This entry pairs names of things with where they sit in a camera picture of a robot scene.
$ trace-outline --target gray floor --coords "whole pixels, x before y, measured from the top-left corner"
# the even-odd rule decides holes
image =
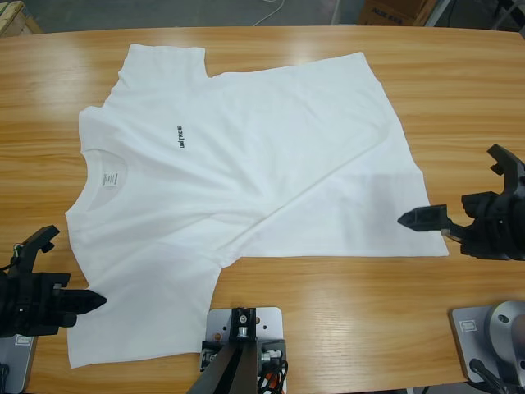
[[[283,8],[262,25],[355,24],[364,0],[285,0]],[[497,0],[456,0],[438,26],[488,29]],[[25,0],[47,33],[74,30],[171,26],[252,25],[281,4],[281,0]],[[515,28],[512,21],[504,27]]]

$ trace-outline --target white t-shirt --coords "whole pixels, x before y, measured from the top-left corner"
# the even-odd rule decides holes
[[[71,366],[200,350],[241,255],[444,255],[395,221],[428,204],[364,55],[208,78],[200,48],[132,45],[80,113],[86,186],[71,248],[107,303],[69,330]]]

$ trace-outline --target wooden table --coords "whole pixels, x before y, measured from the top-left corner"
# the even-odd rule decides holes
[[[209,75],[365,52],[425,174],[434,204],[462,223],[460,195],[499,191],[494,143],[525,158],[525,43],[518,34],[398,27],[111,30],[0,40],[0,261],[41,226],[62,233],[36,270],[87,284],[64,212],[85,181],[78,112],[101,105],[129,44],[202,46]],[[525,299],[525,264],[449,258],[241,259],[213,308],[278,305],[290,393],[341,393],[463,381],[451,308]],[[179,393],[197,355],[71,370],[66,330],[41,337],[29,392]]]

